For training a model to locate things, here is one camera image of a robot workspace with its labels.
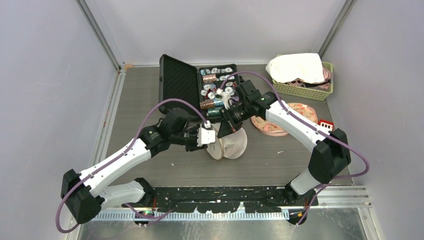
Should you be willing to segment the aluminium frame rail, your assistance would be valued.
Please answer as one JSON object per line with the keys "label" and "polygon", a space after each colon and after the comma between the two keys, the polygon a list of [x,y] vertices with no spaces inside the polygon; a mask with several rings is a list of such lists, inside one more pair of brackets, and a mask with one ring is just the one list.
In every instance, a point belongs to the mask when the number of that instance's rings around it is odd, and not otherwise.
{"label": "aluminium frame rail", "polygon": [[96,20],[94,14],[92,13],[88,3],[86,0],[76,0],[75,1],[80,8],[82,14],[84,15],[85,19],[87,20],[90,28],[92,29],[95,37],[97,38],[100,46],[104,50],[106,56],[110,60],[113,67],[119,72],[121,69],[120,63],[118,59],[116,58],[115,54],[113,53],[113,50],[108,43],[103,31],[101,30],[100,25],[98,24],[98,21]]}

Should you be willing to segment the floral mesh laundry bag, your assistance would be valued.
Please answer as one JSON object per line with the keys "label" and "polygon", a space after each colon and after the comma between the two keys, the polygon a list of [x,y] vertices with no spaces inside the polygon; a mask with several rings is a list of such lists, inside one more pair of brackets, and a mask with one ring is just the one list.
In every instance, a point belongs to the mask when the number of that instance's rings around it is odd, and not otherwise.
{"label": "floral mesh laundry bag", "polygon": [[[279,103],[276,102],[269,112],[266,113],[267,119],[260,116],[252,116],[250,118],[252,124],[262,133],[274,137],[282,137],[292,135],[295,138],[308,138],[308,135],[314,133],[303,122],[297,120],[292,115],[287,114],[284,109],[277,110]],[[310,125],[318,126],[318,116],[316,111],[309,105],[304,103],[288,103],[288,110],[306,121]]]}

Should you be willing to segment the black poker chip case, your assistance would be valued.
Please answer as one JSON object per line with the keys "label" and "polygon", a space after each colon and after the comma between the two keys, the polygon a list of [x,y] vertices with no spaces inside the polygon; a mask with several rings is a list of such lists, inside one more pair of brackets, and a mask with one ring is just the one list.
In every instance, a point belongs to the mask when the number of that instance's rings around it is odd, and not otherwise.
{"label": "black poker chip case", "polygon": [[159,100],[181,99],[194,106],[203,116],[217,123],[220,120],[220,106],[201,109],[200,103],[212,100],[216,90],[225,81],[224,90],[230,92],[235,101],[239,97],[234,88],[240,84],[241,77],[231,74],[238,71],[236,64],[195,67],[189,63],[163,54],[159,60]]}

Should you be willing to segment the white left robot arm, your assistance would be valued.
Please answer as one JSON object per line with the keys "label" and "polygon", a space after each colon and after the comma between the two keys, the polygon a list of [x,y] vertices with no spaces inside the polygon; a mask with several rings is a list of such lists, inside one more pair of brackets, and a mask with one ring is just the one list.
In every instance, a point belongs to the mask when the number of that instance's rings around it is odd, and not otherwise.
{"label": "white left robot arm", "polygon": [[74,169],[63,175],[61,197],[78,224],[85,224],[101,210],[135,203],[148,207],[155,198],[153,187],[142,177],[129,183],[114,185],[117,178],[171,145],[185,146],[192,152],[204,149],[202,140],[210,130],[209,121],[191,124],[194,118],[181,108],[170,110],[154,125],[143,126],[122,149],[100,163],[76,172]]}

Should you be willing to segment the white bra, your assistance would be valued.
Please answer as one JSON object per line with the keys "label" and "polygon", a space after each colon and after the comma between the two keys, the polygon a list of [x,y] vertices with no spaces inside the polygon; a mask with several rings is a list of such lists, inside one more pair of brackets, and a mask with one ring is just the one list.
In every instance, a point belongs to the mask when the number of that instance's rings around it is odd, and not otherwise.
{"label": "white bra", "polygon": [[322,61],[317,53],[279,55],[268,62],[265,70],[274,81],[282,84],[295,80],[308,84],[325,81]]}

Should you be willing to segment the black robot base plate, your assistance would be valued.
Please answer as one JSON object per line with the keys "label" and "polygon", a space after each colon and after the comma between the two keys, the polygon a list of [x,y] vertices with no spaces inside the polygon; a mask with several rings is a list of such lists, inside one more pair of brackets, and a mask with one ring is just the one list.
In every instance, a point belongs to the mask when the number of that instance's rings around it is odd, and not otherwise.
{"label": "black robot base plate", "polygon": [[311,189],[303,196],[288,193],[282,186],[155,187],[146,200],[131,203],[134,208],[155,209],[165,213],[277,213],[282,207],[305,209],[318,205]]}

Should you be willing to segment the pink bras in basket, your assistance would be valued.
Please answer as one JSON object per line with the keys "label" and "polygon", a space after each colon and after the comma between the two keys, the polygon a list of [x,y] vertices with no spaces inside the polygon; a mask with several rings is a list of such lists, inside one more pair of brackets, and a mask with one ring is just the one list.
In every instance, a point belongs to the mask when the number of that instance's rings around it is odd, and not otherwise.
{"label": "pink bras in basket", "polygon": [[327,68],[322,69],[322,74],[324,77],[324,82],[321,83],[308,83],[304,80],[297,78],[296,80],[293,80],[291,82],[286,82],[286,85],[294,86],[294,87],[301,87],[301,88],[309,88],[314,90],[320,90],[320,91],[327,91],[331,86],[331,79],[332,79],[332,72],[328,70]]}

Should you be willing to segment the green plastic basket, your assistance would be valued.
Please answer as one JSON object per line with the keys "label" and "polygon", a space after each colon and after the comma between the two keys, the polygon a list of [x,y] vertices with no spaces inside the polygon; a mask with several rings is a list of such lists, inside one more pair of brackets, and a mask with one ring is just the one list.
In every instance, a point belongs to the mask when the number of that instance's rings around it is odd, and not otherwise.
{"label": "green plastic basket", "polygon": [[291,86],[286,83],[280,83],[276,80],[272,79],[273,86],[279,93],[287,94],[291,96],[297,96],[312,100],[324,101],[334,90],[334,66],[330,62],[322,61],[323,68],[326,68],[331,71],[331,84],[330,88],[327,91],[324,90],[316,90],[305,87]]}

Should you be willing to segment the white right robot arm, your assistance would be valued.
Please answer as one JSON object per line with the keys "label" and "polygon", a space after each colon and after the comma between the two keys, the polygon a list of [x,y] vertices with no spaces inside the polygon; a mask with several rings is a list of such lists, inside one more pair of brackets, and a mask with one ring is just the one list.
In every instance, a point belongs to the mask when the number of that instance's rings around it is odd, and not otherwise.
{"label": "white right robot arm", "polygon": [[225,107],[221,109],[218,138],[240,130],[242,123],[255,116],[288,132],[311,153],[308,167],[286,185],[285,198],[291,205],[299,205],[306,192],[320,184],[328,184],[351,163],[346,133],[340,129],[330,131],[313,123],[282,102],[278,94],[264,94],[250,80],[235,87],[239,102],[229,105],[229,92],[217,89]]}

